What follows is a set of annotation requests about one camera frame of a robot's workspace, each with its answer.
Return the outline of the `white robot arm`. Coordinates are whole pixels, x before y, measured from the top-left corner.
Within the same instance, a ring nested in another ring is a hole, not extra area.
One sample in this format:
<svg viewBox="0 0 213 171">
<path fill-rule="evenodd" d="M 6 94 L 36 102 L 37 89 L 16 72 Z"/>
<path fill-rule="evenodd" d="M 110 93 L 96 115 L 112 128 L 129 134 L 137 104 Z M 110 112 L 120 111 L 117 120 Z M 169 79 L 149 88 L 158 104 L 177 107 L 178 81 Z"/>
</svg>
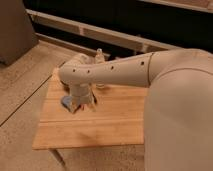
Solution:
<svg viewBox="0 0 213 171">
<path fill-rule="evenodd" d="M 213 171 L 213 54 L 175 49 L 92 64 L 84 54 L 59 69 L 75 105 L 89 85 L 146 87 L 145 171 Z"/>
</svg>

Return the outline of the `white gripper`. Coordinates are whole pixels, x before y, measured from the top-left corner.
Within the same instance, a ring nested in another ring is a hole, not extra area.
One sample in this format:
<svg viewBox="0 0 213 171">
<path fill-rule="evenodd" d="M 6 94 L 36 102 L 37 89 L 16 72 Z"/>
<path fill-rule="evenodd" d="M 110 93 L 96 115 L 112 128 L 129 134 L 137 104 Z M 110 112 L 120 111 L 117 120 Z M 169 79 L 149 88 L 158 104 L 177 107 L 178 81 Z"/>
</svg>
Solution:
<svg viewBox="0 0 213 171">
<path fill-rule="evenodd" d="M 70 96 L 72 97 L 72 102 L 75 104 L 71 106 L 71 113 L 75 113 L 78 109 L 80 109 L 81 104 L 91 103 L 92 96 L 94 103 L 97 104 L 97 98 L 94 93 L 91 93 L 91 89 L 88 84 L 71 85 Z"/>
</svg>

